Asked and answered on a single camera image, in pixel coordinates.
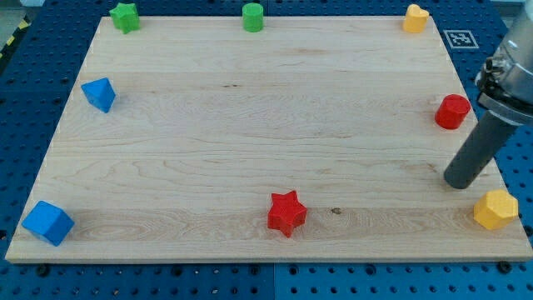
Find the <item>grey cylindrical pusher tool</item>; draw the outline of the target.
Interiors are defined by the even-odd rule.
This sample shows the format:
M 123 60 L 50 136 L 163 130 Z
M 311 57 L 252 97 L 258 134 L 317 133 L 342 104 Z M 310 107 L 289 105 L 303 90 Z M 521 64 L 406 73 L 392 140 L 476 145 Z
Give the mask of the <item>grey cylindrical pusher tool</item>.
M 519 127 L 517 122 L 484 113 L 444 171 L 453 188 L 468 188 Z

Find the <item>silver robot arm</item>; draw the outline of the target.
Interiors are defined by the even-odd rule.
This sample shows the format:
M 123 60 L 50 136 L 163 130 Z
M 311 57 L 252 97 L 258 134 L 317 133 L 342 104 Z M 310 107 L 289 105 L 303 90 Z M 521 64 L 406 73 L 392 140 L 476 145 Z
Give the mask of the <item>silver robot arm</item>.
M 532 124 L 532 2 L 476 75 L 477 102 L 486 109 L 444 171 L 445 181 L 468 188 L 516 129 Z

